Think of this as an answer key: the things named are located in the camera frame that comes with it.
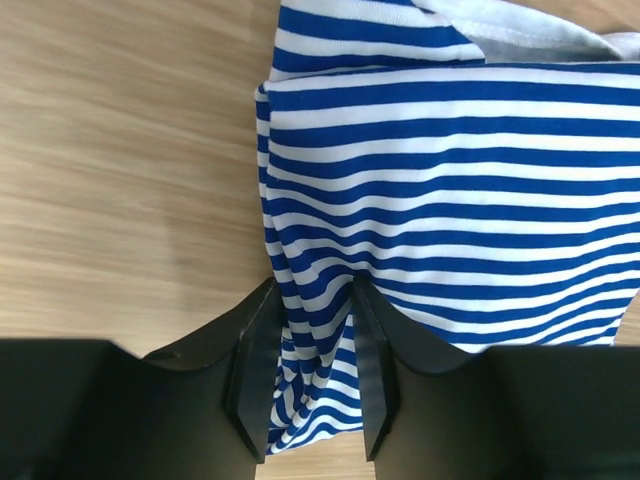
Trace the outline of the blue white striped tank top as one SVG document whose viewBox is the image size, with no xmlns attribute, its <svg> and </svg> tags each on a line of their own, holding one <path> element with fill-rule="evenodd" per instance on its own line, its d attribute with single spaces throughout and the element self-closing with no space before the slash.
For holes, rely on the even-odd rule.
<svg viewBox="0 0 640 480">
<path fill-rule="evenodd" d="M 284 1 L 257 89 L 287 317 L 269 454 L 362 426 L 350 286 L 469 353 L 612 345 L 639 289 L 639 36 L 506 1 Z"/>
</svg>

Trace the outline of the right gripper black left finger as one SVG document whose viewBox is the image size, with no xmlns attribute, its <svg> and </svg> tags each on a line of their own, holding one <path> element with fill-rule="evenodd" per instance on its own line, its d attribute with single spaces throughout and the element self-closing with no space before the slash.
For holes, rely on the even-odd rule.
<svg viewBox="0 0 640 480">
<path fill-rule="evenodd" d="M 283 318 L 270 279 L 144 357 L 108 340 L 3 340 L 2 477 L 253 478 Z"/>
</svg>

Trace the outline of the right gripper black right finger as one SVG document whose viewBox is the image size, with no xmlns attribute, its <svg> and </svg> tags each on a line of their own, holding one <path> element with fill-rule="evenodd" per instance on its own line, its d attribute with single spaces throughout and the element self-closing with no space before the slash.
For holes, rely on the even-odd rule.
<svg viewBox="0 0 640 480">
<path fill-rule="evenodd" d="M 639 351 L 466 353 L 352 285 L 366 456 L 380 479 L 635 479 Z"/>
</svg>

